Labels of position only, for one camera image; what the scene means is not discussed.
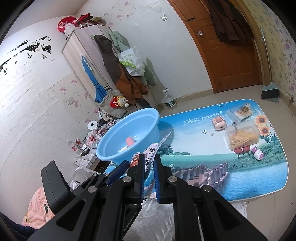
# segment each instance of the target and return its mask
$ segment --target door frame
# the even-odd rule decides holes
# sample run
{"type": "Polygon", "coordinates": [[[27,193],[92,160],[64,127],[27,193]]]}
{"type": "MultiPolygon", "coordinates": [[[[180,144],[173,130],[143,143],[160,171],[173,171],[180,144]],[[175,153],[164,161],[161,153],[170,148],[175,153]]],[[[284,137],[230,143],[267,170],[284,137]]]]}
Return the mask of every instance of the door frame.
{"type": "MultiPolygon", "coordinates": [[[[205,64],[206,70],[208,72],[211,84],[212,84],[212,88],[213,88],[213,92],[214,94],[217,93],[217,87],[216,84],[214,82],[214,77],[212,74],[212,71],[210,69],[210,65],[207,61],[207,58],[205,56],[205,53],[199,43],[199,40],[197,38],[197,36],[195,35],[194,31],[192,30],[192,28],[190,27],[189,23],[187,22],[186,18],[184,17],[184,15],[182,14],[181,10],[176,6],[176,4],[174,3],[174,1],[179,1],[179,0],[167,0],[169,2],[169,4],[173,7],[173,9],[176,11],[176,13],[179,15],[179,17],[181,18],[181,20],[183,21],[183,23],[185,24],[187,30],[189,31],[191,37],[193,38],[196,47],[198,49],[198,51],[200,52],[200,55],[202,57],[202,60],[205,64]]],[[[201,4],[205,7],[205,9],[208,11],[208,8],[205,6],[205,4],[201,1],[201,4]]],[[[248,22],[248,24],[250,25],[250,28],[253,32],[257,47],[258,47],[258,52],[260,54],[260,58],[262,61],[262,66],[263,66],[263,73],[264,73],[264,84],[268,85],[271,81],[270,79],[270,71],[269,71],[269,63],[268,63],[268,58],[267,58],[267,51],[266,51],[266,47],[264,45],[264,43],[261,41],[261,32],[260,29],[255,21],[255,19],[253,18],[253,16],[251,15],[251,12],[249,11],[248,7],[246,6],[246,4],[242,1],[242,0],[230,0],[230,2],[241,12],[241,14],[244,16],[244,18],[246,19],[246,21],[248,22]]]]}

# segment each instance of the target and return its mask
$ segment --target plastic food container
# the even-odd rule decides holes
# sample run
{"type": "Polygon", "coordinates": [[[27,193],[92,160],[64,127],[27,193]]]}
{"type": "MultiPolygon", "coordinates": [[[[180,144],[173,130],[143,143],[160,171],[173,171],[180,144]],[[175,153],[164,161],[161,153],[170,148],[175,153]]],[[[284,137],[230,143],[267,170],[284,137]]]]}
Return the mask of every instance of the plastic food container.
{"type": "Polygon", "coordinates": [[[260,132],[253,120],[226,126],[225,130],[230,150],[247,147],[259,142],[260,132]]]}
{"type": "Polygon", "coordinates": [[[234,121],[235,123],[239,123],[245,118],[251,116],[253,114],[253,110],[251,108],[251,104],[244,103],[243,105],[237,105],[226,111],[226,115],[234,121]]]}

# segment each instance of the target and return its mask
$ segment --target wall socket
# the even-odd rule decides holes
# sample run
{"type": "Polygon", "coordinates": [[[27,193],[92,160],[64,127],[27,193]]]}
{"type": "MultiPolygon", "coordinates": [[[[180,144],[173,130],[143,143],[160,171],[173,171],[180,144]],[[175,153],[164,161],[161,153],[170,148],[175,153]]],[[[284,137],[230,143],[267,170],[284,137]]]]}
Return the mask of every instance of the wall socket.
{"type": "Polygon", "coordinates": [[[290,95],[288,92],[287,92],[287,97],[289,99],[289,103],[294,103],[294,95],[290,95]]]}

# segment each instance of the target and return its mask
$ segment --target black device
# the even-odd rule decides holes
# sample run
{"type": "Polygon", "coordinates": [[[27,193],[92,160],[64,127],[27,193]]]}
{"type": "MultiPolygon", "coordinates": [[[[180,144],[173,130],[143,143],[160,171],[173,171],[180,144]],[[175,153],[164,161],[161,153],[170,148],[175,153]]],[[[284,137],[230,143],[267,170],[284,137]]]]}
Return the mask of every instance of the black device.
{"type": "MultiPolygon", "coordinates": [[[[157,201],[173,203],[176,241],[267,241],[249,221],[210,185],[190,186],[161,164],[153,163],[157,201]]],[[[145,156],[127,176],[94,175],[76,188],[75,198],[35,232],[29,241],[122,241],[143,201],[145,156]]]]}

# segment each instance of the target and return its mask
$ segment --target metal screw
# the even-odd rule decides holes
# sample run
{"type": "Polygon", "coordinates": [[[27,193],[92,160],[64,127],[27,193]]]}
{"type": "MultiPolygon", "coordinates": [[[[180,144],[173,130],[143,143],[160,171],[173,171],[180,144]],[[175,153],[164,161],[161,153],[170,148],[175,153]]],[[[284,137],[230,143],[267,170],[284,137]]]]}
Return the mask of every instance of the metal screw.
{"type": "Polygon", "coordinates": [[[205,192],[210,192],[213,190],[213,188],[210,185],[203,185],[202,188],[205,192]]]}
{"type": "Polygon", "coordinates": [[[97,188],[95,186],[90,186],[87,190],[89,193],[93,193],[96,192],[97,188]]]}
{"type": "Polygon", "coordinates": [[[174,182],[176,182],[176,181],[178,180],[178,178],[175,177],[175,176],[170,176],[170,177],[168,178],[168,180],[169,180],[171,183],[174,183],[174,182]]]}
{"type": "Polygon", "coordinates": [[[122,180],[123,180],[123,182],[125,182],[125,183],[129,183],[129,182],[131,181],[131,177],[126,176],[126,177],[124,177],[122,180]]]}

